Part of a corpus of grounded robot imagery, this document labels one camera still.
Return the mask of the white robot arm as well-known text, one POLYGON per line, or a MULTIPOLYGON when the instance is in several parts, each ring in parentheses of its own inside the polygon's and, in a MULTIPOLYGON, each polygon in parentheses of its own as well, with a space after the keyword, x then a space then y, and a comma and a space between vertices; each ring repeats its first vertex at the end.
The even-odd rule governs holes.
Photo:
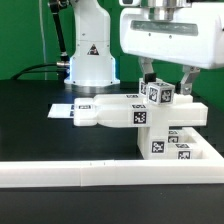
MULTIPOLYGON (((68 83, 106 86, 115 79, 110 54, 110 16, 97 0, 70 0, 76 24, 76 51, 70 58, 68 83)), ((224 67, 224 2, 214 0, 119 0, 122 50, 140 59, 142 73, 154 59, 180 64, 177 84, 191 93, 202 69, 224 67)))

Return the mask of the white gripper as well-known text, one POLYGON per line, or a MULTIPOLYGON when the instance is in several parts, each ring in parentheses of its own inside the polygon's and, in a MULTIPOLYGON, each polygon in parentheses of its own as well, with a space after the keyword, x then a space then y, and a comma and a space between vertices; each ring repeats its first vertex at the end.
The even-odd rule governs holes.
POLYGON ((125 53, 142 56, 146 84, 156 81, 152 59, 184 65, 180 93, 190 95, 199 68, 224 67, 224 3, 193 3, 175 10, 171 21, 150 20, 147 8, 124 8, 120 45, 125 53))

